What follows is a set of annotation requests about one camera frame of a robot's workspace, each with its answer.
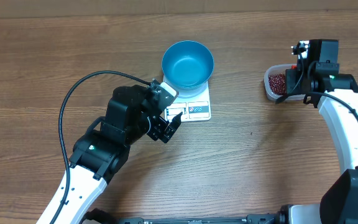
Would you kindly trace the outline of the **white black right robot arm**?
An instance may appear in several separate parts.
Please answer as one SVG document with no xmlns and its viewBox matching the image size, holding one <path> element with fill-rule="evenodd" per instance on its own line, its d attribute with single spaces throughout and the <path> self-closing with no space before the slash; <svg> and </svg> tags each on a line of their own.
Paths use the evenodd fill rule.
<svg viewBox="0 0 358 224">
<path fill-rule="evenodd" d="M 285 72 L 285 93 L 303 97 L 323 117 L 334 142 L 341 175 L 320 203 L 290 205 L 287 223 L 358 223 L 358 84 L 340 73 L 338 40 L 301 40 L 292 48 L 297 63 Z"/>
</svg>

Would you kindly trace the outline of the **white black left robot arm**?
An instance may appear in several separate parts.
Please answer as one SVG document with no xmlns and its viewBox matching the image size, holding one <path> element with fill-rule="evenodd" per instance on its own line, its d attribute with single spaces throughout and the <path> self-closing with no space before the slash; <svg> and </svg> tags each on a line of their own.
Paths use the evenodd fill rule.
<svg viewBox="0 0 358 224">
<path fill-rule="evenodd" d="M 161 114 L 177 98 L 169 84 L 117 87 L 105 116 L 98 117 L 73 146 L 69 170 L 40 216 L 39 223 L 80 223 L 93 202 L 129 157 L 131 144 L 143 135 L 168 142 L 181 124 Z"/>
</svg>

